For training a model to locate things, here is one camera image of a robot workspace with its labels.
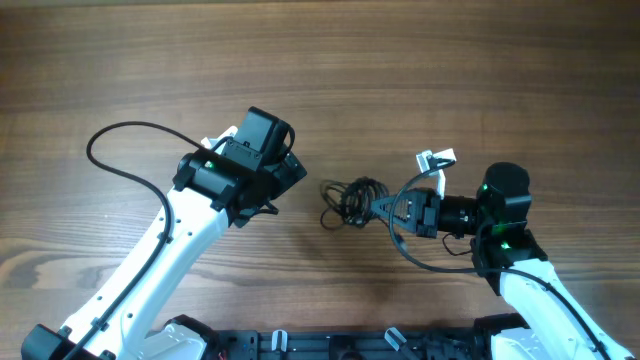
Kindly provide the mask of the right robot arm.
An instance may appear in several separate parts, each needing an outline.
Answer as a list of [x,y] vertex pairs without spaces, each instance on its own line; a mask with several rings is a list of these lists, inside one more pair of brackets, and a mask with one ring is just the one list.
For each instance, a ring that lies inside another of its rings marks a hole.
[[528,172],[509,162],[492,164],[473,198],[445,196],[408,182],[397,194],[375,200],[374,214],[408,232],[470,236],[475,273],[513,307],[522,324],[489,337],[494,359],[630,359],[560,281],[547,254],[527,227],[532,202]]

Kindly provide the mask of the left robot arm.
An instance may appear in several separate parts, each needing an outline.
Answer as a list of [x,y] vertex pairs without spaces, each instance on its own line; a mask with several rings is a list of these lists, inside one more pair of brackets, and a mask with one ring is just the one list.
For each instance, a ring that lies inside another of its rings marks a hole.
[[231,227],[260,214],[306,174],[292,152],[295,131],[252,107],[239,127],[206,138],[179,162],[148,230],[107,282],[59,330],[38,324],[24,339],[24,359],[205,359],[217,334],[180,316],[155,332],[154,320],[201,254]]

